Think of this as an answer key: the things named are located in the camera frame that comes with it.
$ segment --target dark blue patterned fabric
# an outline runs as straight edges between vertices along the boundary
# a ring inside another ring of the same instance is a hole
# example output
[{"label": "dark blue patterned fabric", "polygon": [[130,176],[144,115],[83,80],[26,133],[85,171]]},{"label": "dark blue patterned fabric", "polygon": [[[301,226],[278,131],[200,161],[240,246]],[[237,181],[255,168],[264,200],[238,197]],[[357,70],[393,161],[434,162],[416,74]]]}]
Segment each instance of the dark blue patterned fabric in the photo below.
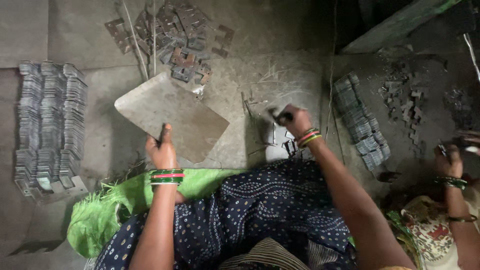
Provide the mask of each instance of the dark blue patterned fabric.
[{"label": "dark blue patterned fabric", "polygon": [[[128,269],[147,213],[106,244],[96,269]],[[349,231],[314,161],[282,160],[223,181],[209,198],[175,206],[173,269],[215,269],[271,237],[308,264],[308,240],[335,251],[344,269]]]}]

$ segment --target striped fabric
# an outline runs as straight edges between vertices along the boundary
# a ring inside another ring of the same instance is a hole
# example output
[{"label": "striped fabric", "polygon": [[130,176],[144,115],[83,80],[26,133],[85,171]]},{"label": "striped fabric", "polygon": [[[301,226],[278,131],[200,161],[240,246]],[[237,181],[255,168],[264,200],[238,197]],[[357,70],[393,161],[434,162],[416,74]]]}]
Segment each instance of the striped fabric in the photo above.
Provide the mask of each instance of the striped fabric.
[{"label": "striped fabric", "polygon": [[283,270],[309,270],[309,268],[293,256],[277,241],[270,237],[258,242],[248,254],[242,254],[224,261],[219,269],[228,270],[240,267],[241,263],[257,262],[274,265]]},{"label": "striped fabric", "polygon": [[323,264],[338,259],[338,252],[308,240],[308,264],[312,270],[323,269]]}]

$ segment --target hand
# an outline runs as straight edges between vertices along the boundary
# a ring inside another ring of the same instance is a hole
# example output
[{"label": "hand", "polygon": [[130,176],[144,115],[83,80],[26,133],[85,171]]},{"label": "hand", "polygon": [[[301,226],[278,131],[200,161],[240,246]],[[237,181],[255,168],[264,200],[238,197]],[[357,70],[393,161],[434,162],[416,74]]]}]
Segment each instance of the hand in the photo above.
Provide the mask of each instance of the hand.
[{"label": "hand", "polygon": [[157,169],[178,168],[177,153],[173,147],[171,133],[172,126],[169,123],[165,124],[162,130],[160,147],[158,146],[155,138],[147,135],[145,150]]},{"label": "hand", "polygon": [[310,115],[307,110],[299,109],[297,107],[288,104],[284,109],[284,112],[290,112],[293,115],[293,120],[285,123],[287,128],[295,138],[301,138],[305,135],[307,130],[312,128],[312,123],[310,122]]},{"label": "hand", "polygon": [[463,162],[460,158],[460,151],[455,145],[449,145],[447,150],[449,158],[442,154],[440,148],[435,148],[436,169],[440,176],[461,178],[463,174]]}]

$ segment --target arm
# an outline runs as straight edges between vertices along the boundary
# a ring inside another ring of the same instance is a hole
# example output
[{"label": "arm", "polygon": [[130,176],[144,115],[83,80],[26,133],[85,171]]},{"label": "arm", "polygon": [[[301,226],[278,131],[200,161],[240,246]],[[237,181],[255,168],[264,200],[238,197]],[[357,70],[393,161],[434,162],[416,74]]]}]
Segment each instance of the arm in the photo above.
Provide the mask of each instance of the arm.
[{"label": "arm", "polygon": [[[301,137],[312,125],[308,113],[291,105],[286,110],[293,114],[287,129]],[[373,200],[353,178],[348,169],[328,149],[321,138],[307,145],[325,175],[333,203],[340,211],[355,238],[361,269],[375,270],[387,266],[415,269],[415,265],[396,241],[388,222]]]},{"label": "arm", "polygon": [[[175,149],[170,140],[170,124],[162,132],[160,148],[149,136],[145,146],[157,169],[178,168]],[[132,270],[172,269],[173,266],[173,212],[176,184],[158,185],[154,192],[144,230],[130,263]]]},{"label": "arm", "polygon": [[[442,176],[461,178],[463,163],[458,148],[449,147],[450,162],[438,149],[435,151],[437,171]],[[456,187],[445,187],[445,202],[448,207],[448,216],[470,218],[468,206],[463,199],[462,190]],[[480,269],[480,234],[472,222],[449,223],[455,240],[458,253],[458,265],[464,270]]]}]

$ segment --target pink bangle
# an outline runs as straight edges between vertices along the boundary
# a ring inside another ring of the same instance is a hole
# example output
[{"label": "pink bangle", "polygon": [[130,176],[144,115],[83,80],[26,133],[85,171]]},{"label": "pink bangle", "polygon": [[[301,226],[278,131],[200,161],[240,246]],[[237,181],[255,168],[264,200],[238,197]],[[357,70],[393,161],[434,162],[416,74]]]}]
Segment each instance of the pink bangle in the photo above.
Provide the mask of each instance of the pink bangle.
[{"label": "pink bangle", "polygon": [[297,140],[298,143],[301,143],[302,141],[304,141],[306,138],[312,136],[313,134],[317,134],[317,133],[320,133],[320,131],[312,131],[310,133],[308,133],[307,135],[305,135],[304,137],[302,137],[300,140]]},{"label": "pink bangle", "polygon": [[185,177],[185,174],[184,173],[170,173],[170,174],[152,175],[152,178],[164,178],[164,177]]}]

